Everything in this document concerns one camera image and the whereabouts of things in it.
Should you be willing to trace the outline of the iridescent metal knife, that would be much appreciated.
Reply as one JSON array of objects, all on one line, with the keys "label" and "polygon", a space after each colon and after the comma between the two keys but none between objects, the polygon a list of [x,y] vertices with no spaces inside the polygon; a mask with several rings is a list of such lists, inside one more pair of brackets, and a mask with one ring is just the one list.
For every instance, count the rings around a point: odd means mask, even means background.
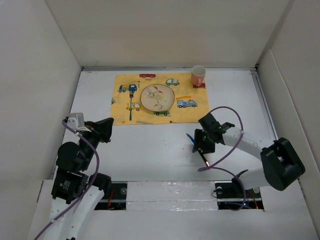
[{"label": "iridescent metal knife", "polygon": [[199,153],[199,155],[201,156],[201,158],[202,158],[203,162],[205,163],[205,165],[207,167],[209,167],[210,164],[209,164],[208,160],[205,158],[203,152],[200,149],[196,148],[195,140],[193,139],[193,137],[188,133],[186,135],[187,135],[188,139],[190,140],[190,142],[193,144],[192,152],[195,153],[197,151]]}]

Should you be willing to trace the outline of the yellow vehicle print cloth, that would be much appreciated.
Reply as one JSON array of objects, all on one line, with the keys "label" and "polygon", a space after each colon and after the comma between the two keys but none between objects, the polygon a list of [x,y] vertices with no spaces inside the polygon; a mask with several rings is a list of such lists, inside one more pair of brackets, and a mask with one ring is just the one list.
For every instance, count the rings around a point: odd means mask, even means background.
[{"label": "yellow vehicle print cloth", "polygon": [[[170,87],[175,94],[172,107],[165,111],[149,111],[141,104],[141,93],[149,85]],[[130,91],[132,120],[129,120]],[[209,112],[207,84],[195,86],[189,72],[118,74],[115,77],[110,115],[115,125],[149,125],[196,123]]]}]

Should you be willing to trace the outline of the beige bird pattern plate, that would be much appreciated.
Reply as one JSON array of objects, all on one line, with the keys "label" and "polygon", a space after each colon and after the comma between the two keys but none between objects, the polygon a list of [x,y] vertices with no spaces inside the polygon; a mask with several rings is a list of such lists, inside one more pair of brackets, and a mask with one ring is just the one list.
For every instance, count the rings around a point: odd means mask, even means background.
[{"label": "beige bird pattern plate", "polygon": [[149,111],[167,111],[174,104],[175,93],[167,85],[151,84],[141,92],[140,101],[142,106]]}]

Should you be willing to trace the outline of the pink cup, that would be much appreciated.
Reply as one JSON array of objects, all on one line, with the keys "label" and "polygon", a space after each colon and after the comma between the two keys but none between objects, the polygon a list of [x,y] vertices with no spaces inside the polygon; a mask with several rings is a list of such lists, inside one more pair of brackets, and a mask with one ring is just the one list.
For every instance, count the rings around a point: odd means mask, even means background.
[{"label": "pink cup", "polygon": [[191,70],[191,82],[199,87],[205,80],[206,69],[201,65],[196,65]]}]

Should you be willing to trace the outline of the iridescent metal fork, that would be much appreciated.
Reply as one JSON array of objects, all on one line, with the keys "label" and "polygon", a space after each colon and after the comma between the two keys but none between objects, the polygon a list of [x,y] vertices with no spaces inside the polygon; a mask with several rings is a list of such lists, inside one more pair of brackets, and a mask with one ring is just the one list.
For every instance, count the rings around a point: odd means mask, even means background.
[{"label": "iridescent metal fork", "polygon": [[132,100],[134,97],[134,91],[130,91],[129,92],[129,98],[130,98],[130,103],[129,103],[129,120],[132,120]]}]

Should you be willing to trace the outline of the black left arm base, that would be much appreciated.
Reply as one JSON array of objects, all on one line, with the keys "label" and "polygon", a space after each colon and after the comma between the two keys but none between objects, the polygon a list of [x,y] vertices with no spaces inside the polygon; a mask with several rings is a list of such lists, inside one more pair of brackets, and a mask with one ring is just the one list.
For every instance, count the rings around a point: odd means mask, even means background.
[{"label": "black left arm base", "polygon": [[113,182],[108,194],[98,202],[96,211],[122,211],[126,210],[128,183]]}]

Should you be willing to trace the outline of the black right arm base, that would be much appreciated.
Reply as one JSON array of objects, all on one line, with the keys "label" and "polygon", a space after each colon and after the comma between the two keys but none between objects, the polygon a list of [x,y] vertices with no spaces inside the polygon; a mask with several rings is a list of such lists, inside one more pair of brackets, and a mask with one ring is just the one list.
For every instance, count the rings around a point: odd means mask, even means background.
[{"label": "black right arm base", "polygon": [[213,167],[214,170],[223,171],[232,176],[230,181],[215,181],[215,189],[211,196],[217,200],[218,210],[264,210],[261,194],[254,193],[253,189],[245,190],[240,181],[240,176],[248,170],[234,174],[221,167]]}]

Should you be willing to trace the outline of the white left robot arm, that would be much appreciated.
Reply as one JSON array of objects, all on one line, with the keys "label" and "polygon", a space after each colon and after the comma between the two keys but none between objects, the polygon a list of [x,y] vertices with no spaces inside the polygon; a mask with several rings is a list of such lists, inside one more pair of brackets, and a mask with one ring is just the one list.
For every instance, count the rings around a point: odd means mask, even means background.
[{"label": "white left robot arm", "polygon": [[65,142],[58,149],[50,222],[42,231],[44,239],[80,239],[98,202],[111,194],[111,177],[98,172],[97,147],[110,142],[113,123],[112,117],[93,122],[84,121],[79,114],[71,114],[62,121],[79,141]]}]

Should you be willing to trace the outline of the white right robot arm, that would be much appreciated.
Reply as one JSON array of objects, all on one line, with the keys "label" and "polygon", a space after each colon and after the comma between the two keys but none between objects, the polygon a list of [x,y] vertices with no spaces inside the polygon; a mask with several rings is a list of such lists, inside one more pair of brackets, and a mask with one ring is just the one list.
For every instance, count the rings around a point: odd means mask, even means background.
[{"label": "white right robot arm", "polygon": [[211,154],[217,144],[239,149],[260,160],[261,167],[245,169],[233,179],[231,191],[237,197],[243,197],[250,189],[271,186],[284,191],[299,179],[306,168],[286,138],[270,140],[244,132],[234,124],[220,124],[211,113],[198,121],[201,129],[194,131],[193,152],[202,151]]}]

